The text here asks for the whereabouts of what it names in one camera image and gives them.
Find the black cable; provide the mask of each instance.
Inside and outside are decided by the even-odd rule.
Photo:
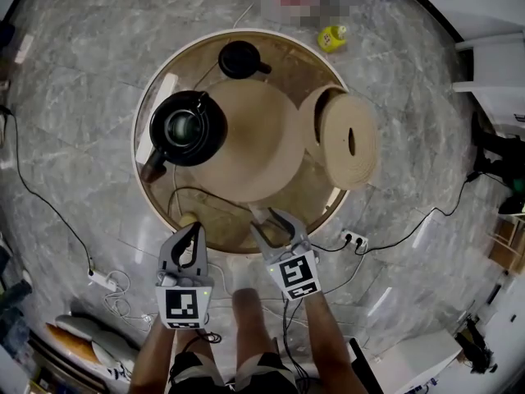
[[[387,248],[394,248],[395,246],[401,244],[402,242],[405,242],[410,236],[412,236],[414,234],[414,232],[422,225],[423,222],[425,222],[425,220],[427,220],[427,218],[433,214],[435,211],[438,211],[438,212],[441,212],[445,217],[449,217],[449,216],[452,216],[454,214],[454,212],[458,209],[458,206],[459,206],[459,202],[461,201],[461,195],[463,194],[463,189],[465,188],[465,184],[467,184],[468,180],[465,180],[465,182],[463,183],[463,185],[461,186],[461,191],[459,192],[459,197],[458,197],[458,202],[456,203],[456,205],[454,206],[454,208],[452,209],[451,212],[449,213],[445,213],[443,210],[441,210],[440,208],[432,208],[432,210],[430,212],[428,212],[425,217],[421,220],[420,223],[417,224],[417,226],[407,235],[405,236],[404,238],[402,238],[401,240],[395,242],[394,244],[389,244],[389,245],[384,245],[384,246],[378,246],[378,247],[373,247],[373,248],[370,248],[369,250],[366,250],[362,253],[358,253],[357,250],[358,250],[358,247],[356,246],[355,248],[355,254],[356,255],[359,255],[359,256],[362,256],[362,255],[365,255],[365,254],[368,254],[368,253],[371,253],[372,251],[380,251],[380,250],[386,250]]]
[[[173,196],[178,193],[179,191],[181,190],[193,190],[193,191],[200,191],[201,193],[204,193],[205,195],[209,195],[210,197],[214,197],[215,199],[219,199],[221,201],[224,201],[225,203],[228,203],[230,206],[233,206],[233,207],[236,207],[236,208],[240,208],[241,210],[244,210],[246,212],[252,212],[249,208],[245,207],[245,206],[241,206],[240,204],[237,204],[237,203],[234,203],[233,201],[229,201],[228,199],[223,199],[222,197],[218,196],[218,195],[215,195],[213,193],[210,193],[209,191],[206,191],[202,188],[198,188],[198,187],[193,187],[193,186],[182,186],[182,187],[177,187],[173,190],[173,192],[171,193],[170,195],[170,199],[168,200],[168,206],[171,205],[171,202],[173,201]]]
[[[201,334],[199,330],[197,330],[197,334],[198,336],[192,338],[190,341],[188,341],[188,343],[186,343],[186,346],[184,346],[184,349],[182,349],[181,353],[188,351],[189,347],[199,340],[204,340],[211,345],[216,345],[222,341],[222,336],[216,332],[205,332]]]
[[[482,174],[482,175],[486,175],[486,176],[488,176],[488,177],[491,178],[492,180],[496,181],[498,184],[501,184],[501,185],[503,185],[503,186],[506,186],[507,188],[510,188],[510,187],[507,186],[503,181],[498,180],[497,178],[495,178],[495,177],[492,176],[492,175],[489,175],[489,174],[487,174],[487,173],[485,173],[485,172],[481,172],[481,174]]]
[[[25,180],[24,180],[24,177],[22,176],[21,174],[21,171],[20,171],[20,155],[19,155],[19,141],[18,141],[18,121],[16,120],[16,117],[15,115],[11,112],[11,110],[9,110],[8,108],[6,107],[3,107],[2,105],[0,105],[0,111],[2,112],[5,112],[8,116],[11,116],[13,118],[13,120],[15,121],[15,138],[16,138],[16,170],[18,172],[18,176],[20,177],[20,180],[22,181],[22,185],[25,187],[25,189],[32,195],[34,195],[35,197],[37,197],[38,199],[42,200],[45,204],[47,204],[51,210],[53,212],[55,212],[57,214],[57,216],[64,222],[64,224],[69,228],[69,230],[71,231],[71,233],[75,236],[75,238],[80,242],[80,244],[82,245],[82,247],[84,248],[84,251],[85,251],[85,255],[86,255],[86,258],[88,259],[88,271],[89,271],[89,275],[93,275],[93,269],[91,268],[91,257],[89,256],[89,252],[88,252],[88,248],[85,246],[85,243],[80,239],[80,237],[78,236],[78,234],[73,230],[73,228],[70,226],[70,224],[66,221],[66,219],[58,212],[58,210],[56,210],[52,205],[51,203],[49,203],[44,197],[42,197],[41,195],[35,193],[34,191],[32,191],[28,186],[27,184],[25,183]]]
[[[459,197],[458,197],[458,202],[456,203],[456,205],[454,206],[454,208],[452,209],[452,211],[450,213],[445,213],[443,210],[441,210],[440,208],[433,208],[429,213],[427,213],[425,215],[425,217],[422,219],[422,221],[420,223],[418,223],[418,225],[407,235],[405,236],[403,239],[395,242],[394,244],[389,244],[389,245],[385,245],[385,246],[378,246],[378,247],[374,247],[374,248],[371,248],[370,250],[366,250],[362,253],[358,253],[358,249],[359,249],[359,246],[360,245],[356,245],[355,246],[355,251],[354,251],[354,254],[356,254],[357,256],[359,257],[363,257],[365,254],[368,254],[372,251],[379,251],[379,250],[386,250],[388,248],[393,248],[399,244],[401,244],[402,242],[405,242],[410,236],[412,236],[414,234],[414,232],[422,225],[423,222],[425,222],[425,220],[432,214],[432,212],[434,212],[435,210],[437,210],[438,212],[441,212],[443,213],[446,217],[448,216],[452,216],[454,214],[454,212],[457,210],[458,206],[459,206],[459,202],[461,201],[461,195],[463,194],[463,189],[465,188],[465,185],[467,184],[467,182],[470,182],[469,179],[465,180],[465,182],[463,183],[463,185],[461,186],[461,191],[459,192]],[[334,287],[333,289],[330,289],[329,291],[326,291],[324,292],[325,294],[326,293],[330,293],[330,292],[333,292],[333,291],[336,291],[337,289],[339,289],[340,287],[343,287],[345,284],[347,284],[348,282],[350,282],[355,276],[355,273],[352,274],[352,277],[350,279],[347,279],[345,280],[344,282],[342,282],[340,285]]]
[[[299,379],[306,381],[303,389],[301,390],[303,394],[306,394],[308,392],[308,389],[310,388],[310,382],[309,382],[310,377],[308,373],[304,370],[304,368],[299,363],[297,363],[297,361],[295,361],[294,357],[291,354],[290,348],[288,346],[288,327],[286,326],[286,311],[288,310],[289,304],[290,304],[290,301],[286,300],[285,308],[284,308],[283,316],[282,316],[283,343],[285,345],[286,354],[288,355],[288,357],[290,358],[290,361],[294,365],[295,370],[297,371],[297,374],[299,375]]]
[[[303,300],[301,299],[299,301],[299,303],[297,304],[297,306],[295,307],[294,312],[292,312],[292,316],[290,317],[290,321],[288,322],[288,325],[286,325],[286,330],[288,330],[288,328],[290,328],[290,325],[294,321],[295,313],[297,312],[297,309],[299,309],[299,307],[301,306],[302,303],[303,303]]]
[[[343,244],[342,247],[340,248],[335,248],[334,250],[331,250],[331,249],[328,249],[328,248],[322,248],[321,246],[319,245],[315,245],[315,244],[312,244],[312,246],[320,249],[320,250],[323,250],[323,251],[326,251],[327,253],[336,253],[338,251],[341,251],[341,250],[344,250],[348,245],[349,243],[352,241],[352,238],[347,238],[346,239],[346,242]]]

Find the shorts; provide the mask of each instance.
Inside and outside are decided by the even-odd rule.
[[[231,392],[219,374],[217,366],[206,356],[194,352],[175,357],[170,372],[170,394]],[[243,394],[297,394],[294,375],[286,368],[277,353],[263,353],[246,360],[235,375],[235,391]]]

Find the wooden lid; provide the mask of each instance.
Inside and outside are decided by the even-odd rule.
[[[377,164],[377,128],[369,106],[347,94],[334,97],[322,113],[321,146],[334,186],[354,190],[370,181]]]
[[[228,121],[224,145],[189,168],[204,188],[248,203],[283,188],[303,160],[299,112],[277,88],[257,80],[227,80],[208,89]]]
[[[346,91],[338,85],[326,85],[315,89],[299,107],[301,116],[301,132],[306,150],[320,165],[325,164],[320,140],[321,115],[325,106],[335,96]]]

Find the yellow toy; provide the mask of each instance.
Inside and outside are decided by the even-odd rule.
[[[331,53],[346,44],[345,33],[346,27],[344,26],[327,26],[317,37],[319,47],[325,53]]]

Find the power strip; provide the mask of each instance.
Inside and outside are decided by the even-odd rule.
[[[368,238],[361,236],[358,233],[349,231],[348,229],[343,229],[341,231],[341,239],[343,241],[347,241],[348,235],[350,235],[350,244],[357,245],[358,240],[361,240],[361,245],[359,246],[359,249],[366,250],[368,248]]]
[[[95,282],[112,292],[116,291],[116,280],[108,277],[107,274],[102,274],[96,270],[92,270],[92,273],[88,273],[88,277],[91,282]]]

